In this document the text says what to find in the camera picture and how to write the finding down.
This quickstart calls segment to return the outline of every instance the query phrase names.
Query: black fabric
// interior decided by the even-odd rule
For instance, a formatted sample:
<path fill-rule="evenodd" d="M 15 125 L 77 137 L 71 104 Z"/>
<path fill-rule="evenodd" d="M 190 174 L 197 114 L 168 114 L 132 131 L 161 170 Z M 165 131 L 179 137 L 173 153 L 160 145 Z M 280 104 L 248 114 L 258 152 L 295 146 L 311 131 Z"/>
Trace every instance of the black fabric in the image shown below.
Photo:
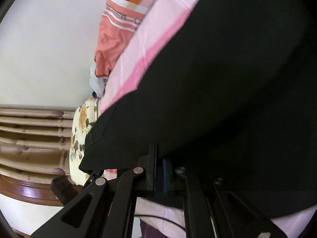
<path fill-rule="evenodd" d="M 132 168 L 157 141 L 160 158 L 224 178 L 269 217 L 312 206 L 316 37 L 300 0 L 200 0 L 98 119 L 80 169 Z"/>
<path fill-rule="evenodd" d="M 121 177 L 127 170 L 130 170 L 130 168 L 117 169 L 117 178 Z"/>

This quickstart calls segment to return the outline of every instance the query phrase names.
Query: metal screw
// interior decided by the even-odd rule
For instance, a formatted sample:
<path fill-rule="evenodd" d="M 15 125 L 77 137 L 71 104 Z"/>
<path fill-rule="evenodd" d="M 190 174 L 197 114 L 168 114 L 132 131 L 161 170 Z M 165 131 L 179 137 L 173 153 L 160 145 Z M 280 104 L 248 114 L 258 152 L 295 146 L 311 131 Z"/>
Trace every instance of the metal screw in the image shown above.
<path fill-rule="evenodd" d="M 143 173 L 143 168 L 142 167 L 136 167 L 136 168 L 133 169 L 133 172 L 135 174 Z"/>
<path fill-rule="evenodd" d="M 105 183 L 106 183 L 106 180 L 105 180 L 104 178 L 98 178 L 98 179 L 96 180 L 96 184 L 97 184 L 98 186 L 104 185 Z"/>
<path fill-rule="evenodd" d="M 223 182 L 223 179 L 220 178 L 220 177 L 218 177 L 218 178 L 216 178 L 216 179 L 214 180 L 214 183 L 217 184 L 217 185 L 221 185 L 222 182 Z"/>
<path fill-rule="evenodd" d="M 176 169 L 176 171 L 177 171 L 179 174 L 183 174 L 183 173 L 185 173 L 186 168 L 183 167 L 183 166 L 180 166 L 180 167 L 178 167 L 178 168 Z"/>

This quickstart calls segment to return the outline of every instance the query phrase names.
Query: white stripe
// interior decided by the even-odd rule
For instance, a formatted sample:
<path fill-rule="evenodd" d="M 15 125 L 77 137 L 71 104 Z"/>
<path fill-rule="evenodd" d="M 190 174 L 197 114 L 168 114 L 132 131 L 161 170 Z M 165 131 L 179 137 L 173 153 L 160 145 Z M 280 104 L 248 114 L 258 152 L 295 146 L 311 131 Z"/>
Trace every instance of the white stripe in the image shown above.
<path fill-rule="evenodd" d="M 113 11 L 116 11 L 114 8 L 110 7 L 108 4 L 107 4 L 107 6 L 109 7 L 109 9 L 111 9 L 111 10 L 113 10 Z M 136 23 L 140 23 L 140 22 L 141 22 L 140 20 L 137 20 L 137 19 L 128 17 L 127 15 L 126 15 L 126 20 L 132 20 L 132 21 L 135 21 Z"/>
<path fill-rule="evenodd" d="M 119 21 L 119 22 L 126 23 L 126 24 L 130 24 L 130 25 L 132 25 L 132 26 L 137 27 L 137 24 L 135 24 L 135 23 L 133 23 L 133 22 L 131 22 L 131 21 L 122 20 L 122 19 L 117 18 L 115 14 L 113 14 L 111 11 L 108 11 L 107 9 L 104 9 L 104 11 L 105 11 L 105 12 L 108 12 L 112 17 L 114 17 L 114 18 L 115 18 L 117 21 Z"/>
<path fill-rule="evenodd" d="M 118 24 L 115 24 L 115 23 L 110 19 L 110 17 L 109 17 L 107 14 L 104 14 L 104 13 L 103 13 L 102 15 L 106 16 L 106 17 L 109 19 L 110 23 L 111 23 L 112 25 L 116 26 L 117 28 L 121 28 L 121 29 L 123 29 L 123 30 L 128 30 L 128 31 L 134 32 L 134 29 L 132 29 L 132 28 L 125 28 L 125 27 L 121 27 L 121 26 L 118 25 Z"/>
<path fill-rule="evenodd" d="M 217 233 L 216 233 L 214 221 L 212 220 L 212 217 L 210 219 L 211 219 L 212 229 L 214 231 L 215 238 L 217 238 Z"/>
<path fill-rule="evenodd" d="M 129 5 L 131 8 L 135 7 L 135 9 L 129 9 L 129 10 L 132 10 L 132 11 L 135 11 L 135 12 L 139 12 L 139 13 L 142 13 L 142 14 L 146 14 L 147 11 L 149 10 L 148 8 L 144 7 L 144 6 L 141 6 L 141 5 L 137 5 L 135 3 L 131 3 L 131 2 L 128 2 L 126 0 L 111 0 L 112 2 L 122 6 L 123 8 L 128 8 L 127 5 Z"/>

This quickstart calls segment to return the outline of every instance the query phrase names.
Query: white wall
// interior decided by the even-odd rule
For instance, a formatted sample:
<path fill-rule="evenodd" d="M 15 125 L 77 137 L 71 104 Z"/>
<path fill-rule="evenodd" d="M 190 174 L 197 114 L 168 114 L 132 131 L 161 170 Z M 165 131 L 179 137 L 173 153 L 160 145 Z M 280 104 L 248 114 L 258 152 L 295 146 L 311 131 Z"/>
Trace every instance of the white wall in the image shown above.
<path fill-rule="evenodd" d="M 105 2 L 16 0 L 0 24 L 0 106 L 80 106 Z"/>
<path fill-rule="evenodd" d="M 0 194 L 0 209 L 12 228 L 30 235 L 62 207 L 31 204 Z"/>

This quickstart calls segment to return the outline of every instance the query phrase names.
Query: black plastic part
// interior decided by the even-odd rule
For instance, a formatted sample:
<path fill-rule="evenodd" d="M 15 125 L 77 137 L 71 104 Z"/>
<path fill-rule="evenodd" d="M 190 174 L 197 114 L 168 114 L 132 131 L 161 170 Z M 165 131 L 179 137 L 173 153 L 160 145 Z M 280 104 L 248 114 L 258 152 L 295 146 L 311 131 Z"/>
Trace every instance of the black plastic part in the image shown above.
<path fill-rule="evenodd" d="M 130 169 L 121 176 L 102 235 L 103 238 L 109 237 L 109 234 L 112 237 L 131 237 L 136 204 L 136 197 L 131 201 L 131 192 L 134 179 L 141 177 L 144 172 L 143 170 L 142 173 L 136 174 L 133 169 Z"/>
<path fill-rule="evenodd" d="M 259 237 L 270 233 L 270 238 L 287 238 L 269 218 L 242 195 L 234 191 L 219 190 L 214 186 L 214 196 L 207 196 L 217 237 Z"/>
<path fill-rule="evenodd" d="M 148 162 L 147 162 L 147 169 L 146 169 L 146 190 L 148 191 L 155 191 L 156 154 L 157 154 L 157 145 L 155 142 L 151 142 Z"/>
<path fill-rule="evenodd" d="M 110 210 L 112 197 L 107 194 L 107 180 L 103 185 L 93 182 L 62 210 L 37 229 L 31 238 L 97 238 Z"/>
<path fill-rule="evenodd" d="M 75 190 L 66 176 L 59 176 L 53 179 L 51 190 L 64 206 L 78 195 L 78 191 Z"/>
<path fill-rule="evenodd" d="M 215 238 L 207 200 L 198 177 L 188 169 L 176 174 L 186 183 L 186 194 L 183 196 L 186 237 Z"/>
<path fill-rule="evenodd" d="M 103 172 L 104 172 L 104 170 L 94 170 L 94 171 L 92 171 L 92 173 L 90 174 L 88 180 L 85 182 L 85 184 L 83 186 L 83 189 L 86 189 L 89 184 L 91 184 L 94 180 L 96 180 L 97 178 L 102 176 Z"/>
<path fill-rule="evenodd" d="M 166 197 L 177 195 L 175 190 L 175 174 L 169 159 L 163 159 L 164 195 Z"/>
<path fill-rule="evenodd" d="M 149 155 L 145 155 L 145 156 L 140 157 L 138 160 L 137 166 L 146 169 L 148 158 L 149 158 Z"/>

